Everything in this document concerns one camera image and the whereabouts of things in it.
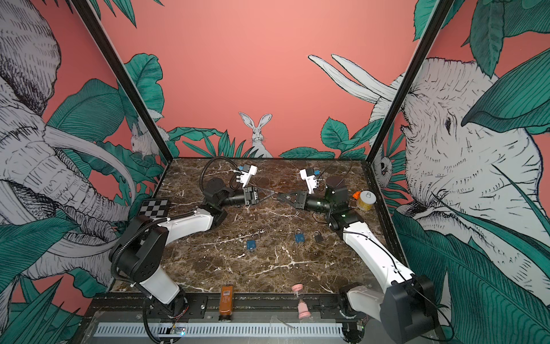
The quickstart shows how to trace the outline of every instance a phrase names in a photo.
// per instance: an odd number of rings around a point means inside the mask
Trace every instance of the black padlock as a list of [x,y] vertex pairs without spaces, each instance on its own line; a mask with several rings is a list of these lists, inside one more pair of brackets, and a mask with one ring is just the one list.
[[315,241],[318,242],[318,243],[320,243],[321,241],[324,240],[323,236],[318,231],[315,231],[313,233],[313,237],[315,238]]

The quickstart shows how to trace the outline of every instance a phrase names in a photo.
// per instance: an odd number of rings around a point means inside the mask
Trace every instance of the elephant ear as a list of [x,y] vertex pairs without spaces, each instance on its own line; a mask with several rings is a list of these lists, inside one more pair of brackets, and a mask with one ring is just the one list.
[[53,95],[61,52],[30,1],[0,0],[0,77],[18,100],[42,115]]

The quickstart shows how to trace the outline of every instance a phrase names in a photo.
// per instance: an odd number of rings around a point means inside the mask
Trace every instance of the rabbit illustration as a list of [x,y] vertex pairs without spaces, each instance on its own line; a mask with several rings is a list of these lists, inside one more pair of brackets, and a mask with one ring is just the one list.
[[258,126],[254,125],[254,121],[252,118],[250,118],[248,115],[239,112],[239,115],[241,115],[241,118],[243,119],[244,124],[246,124],[247,127],[252,129],[252,150],[251,152],[256,151],[256,154],[254,157],[273,157],[267,149],[263,146],[263,135],[262,135],[262,127],[267,124],[267,122],[271,121],[271,117],[273,117],[270,113],[265,114],[260,119],[260,122]]

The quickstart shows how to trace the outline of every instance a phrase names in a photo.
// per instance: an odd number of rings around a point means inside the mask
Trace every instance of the metal vent grille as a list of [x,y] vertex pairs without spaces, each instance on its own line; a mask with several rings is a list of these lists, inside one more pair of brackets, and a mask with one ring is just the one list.
[[[185,337],[323,337],[341,338],[341,324],[300,324],[293,327],[276,323],[178,323],[185,328]],[[151,332],[162,337],[172,327],[170,323],[150,324]],[[94,337],[146,337],[143,323],[99,323]]]

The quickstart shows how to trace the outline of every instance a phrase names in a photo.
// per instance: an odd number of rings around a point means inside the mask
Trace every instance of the rabbit ear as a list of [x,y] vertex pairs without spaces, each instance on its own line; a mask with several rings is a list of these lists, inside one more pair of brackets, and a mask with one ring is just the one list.
[[254,121],[246,113],[239,112],[239,115],[241,115],[241,118],[243,119],[243,122],[244,124],[246,124],[247,127],[252,129],[256,128],[256,126],[254,125]]
[[270,113],[264,114],[262,116],[262,119],[260,120],[260,124],[258,124],[258,128],[263,127],[264,125],[267,124],[267,122],[271,121],[271,117],[273,117],[273,116]]

